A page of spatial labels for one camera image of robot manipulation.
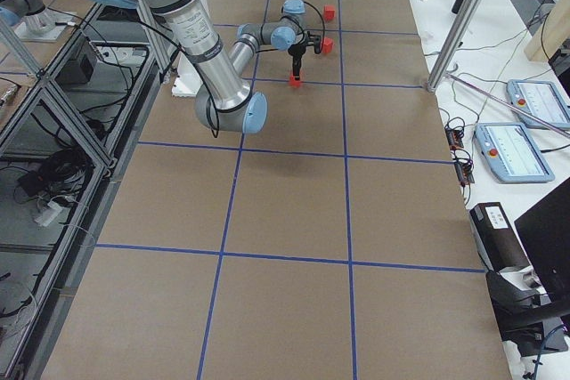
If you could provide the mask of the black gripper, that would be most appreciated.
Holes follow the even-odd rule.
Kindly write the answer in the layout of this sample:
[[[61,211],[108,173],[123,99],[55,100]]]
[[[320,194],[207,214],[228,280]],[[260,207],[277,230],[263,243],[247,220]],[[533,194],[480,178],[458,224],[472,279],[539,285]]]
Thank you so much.
[[[302,35],[299,42],[293,44],[288,49],[288,54],[292,57],[292,76],[300,75],[302,68],[302,57],[306,54],[308,48],[312,48],[315,54],[321,54],[322,36],[312,34],[310,31],[307,31]]]

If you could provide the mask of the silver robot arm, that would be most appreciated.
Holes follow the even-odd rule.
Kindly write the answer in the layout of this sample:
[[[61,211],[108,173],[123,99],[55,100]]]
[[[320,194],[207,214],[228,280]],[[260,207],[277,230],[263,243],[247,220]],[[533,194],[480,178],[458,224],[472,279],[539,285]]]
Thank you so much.
[[[212,133],[230,131],[258,133],[268,111],[266,97],[252,89],[242,70],[261,47],[270,45],[292,58],[291,80],[300,80],[302,57],[307,47],[315,53],[328,52],[332,42],[324,34],[311,34],[305,25],[306,2],[286,0],[276,22],[245,24],[240,27],[232,49],[224,50],[206,8],[200,0],[93,0],[120,8],[134,9],[145,2],[162,17],[176,38],[174,44],[196,69],[202,87],[196,96],[195,113]]]
[[[24,41],[54,42],[74,25],[69,15],[50,10],[43,0],[1,0],[1,18]]]

